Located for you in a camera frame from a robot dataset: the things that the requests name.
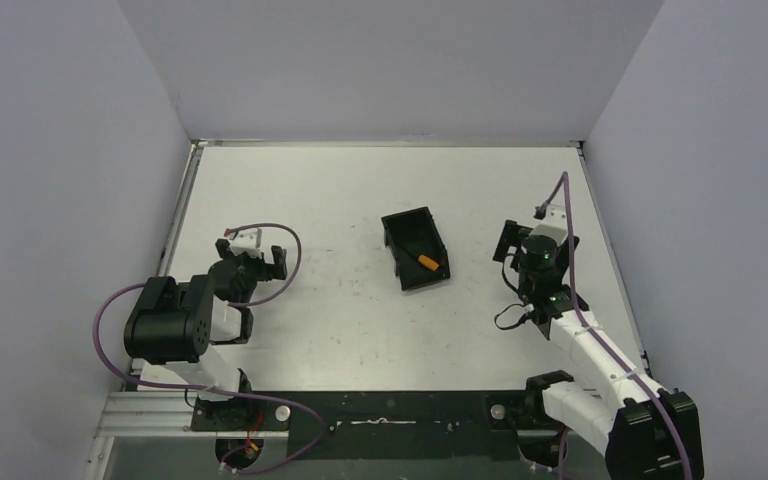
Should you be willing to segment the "orange handled screwdriver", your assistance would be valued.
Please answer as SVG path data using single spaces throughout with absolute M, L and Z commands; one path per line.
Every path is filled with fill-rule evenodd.
M 440 264 L 433 258 L 429 257 L 428 255 L 416 253 L 407 249 L 405 249 L 404 252 L 412 260 L 416 261 L 419 265 L 423 266 L 425 269 L 429 271 L 436 272 L 440 268 Z

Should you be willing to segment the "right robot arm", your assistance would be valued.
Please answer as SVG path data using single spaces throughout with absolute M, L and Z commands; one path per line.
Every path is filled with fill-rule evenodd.
M 534 324 L 574 369 L 527 379 L 527 412 L 576 432 L 603 456 L 612 479 L 703 478 L 696 404 L 636 367 L 573 291 L 578 241 L 558 224 L 508 220 L 493 253 L 517 275 L 505 282 L 522 311 L 515 324 Z

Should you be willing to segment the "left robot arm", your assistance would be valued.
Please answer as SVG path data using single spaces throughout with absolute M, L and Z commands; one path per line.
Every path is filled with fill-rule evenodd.
M 244 240 L 220 238 L 216 249 L 218 261 L 188 282 L 148 279 L 123 341 L 132 358 L 203 386 L 193 406 L 193 429 L 250 430 L 262 420 L 264 404 L 250 398 L 247 375 L 218 349 L 249 341 L 254 315 L 247 305 L 260 283 L 286 279 L 286 251 L 273 245 L 272 258 L 265 259 L 258 233 Z

